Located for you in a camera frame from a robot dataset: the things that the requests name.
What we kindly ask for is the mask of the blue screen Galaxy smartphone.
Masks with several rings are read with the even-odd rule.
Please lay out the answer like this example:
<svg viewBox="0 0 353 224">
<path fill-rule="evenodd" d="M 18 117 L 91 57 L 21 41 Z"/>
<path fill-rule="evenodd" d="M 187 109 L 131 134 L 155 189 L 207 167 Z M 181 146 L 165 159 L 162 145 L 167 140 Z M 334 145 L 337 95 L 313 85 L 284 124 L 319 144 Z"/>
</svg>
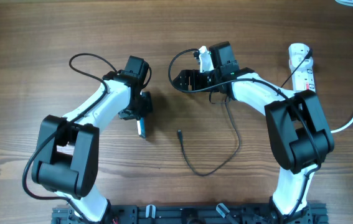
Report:
<svg viewBox="0 0 353 224">
<path fill-rule="evenodd" d="M 137 123 L 139 137 L 146 139 L 146 128 L 145 128 L 144 118 L 140 118 L 139 120 L 136 121 L 136 123 Z"/>
</svg>

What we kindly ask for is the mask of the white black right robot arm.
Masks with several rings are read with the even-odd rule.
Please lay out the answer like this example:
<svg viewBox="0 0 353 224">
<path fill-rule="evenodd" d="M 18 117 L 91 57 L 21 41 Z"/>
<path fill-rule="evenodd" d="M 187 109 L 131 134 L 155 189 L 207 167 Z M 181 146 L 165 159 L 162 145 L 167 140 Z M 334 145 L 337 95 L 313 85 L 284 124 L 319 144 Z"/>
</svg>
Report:
<svg viewBox="0 0 353 224">
<path fill-rule="evenodd" d="M 280 165 L 271 210 L 281 222 L 300 218 L 313 175 L 334 150 L 319 98 L 312 90 L 286 90 L 250 68 L 240 68 L 229 42 L 191 49 L 200 68 L 181 70 L 171 85 L 183 93 L 219 92 L 266 118 L 270 147 Z"/>
</svg>

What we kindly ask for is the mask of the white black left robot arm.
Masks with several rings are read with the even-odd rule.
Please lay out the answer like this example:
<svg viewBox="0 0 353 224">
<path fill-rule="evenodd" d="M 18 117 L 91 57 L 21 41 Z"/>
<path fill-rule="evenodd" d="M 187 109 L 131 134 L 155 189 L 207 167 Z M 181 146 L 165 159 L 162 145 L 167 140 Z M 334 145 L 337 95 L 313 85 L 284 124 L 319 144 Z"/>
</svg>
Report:
<svg viewBox="0 0 353 224">
<path fill-rule="evenodd" d="M 136 120 L 138 135 L 146 138 L 144 119 L 153 106 L 144 88 L 151 75 L 144 59 L 130 56 L 124 69 L 100 78 L 100 87 L 78 108 L 44 118 L 23 178 L 30 174 L 34 183 L 55 193 L 55 200 L 67 202 L 52 210 L 52 223 L 137 222 L 136 207 L 113 208 L 95 185 L 99 138 L 115 116 Z"/>
</svg>

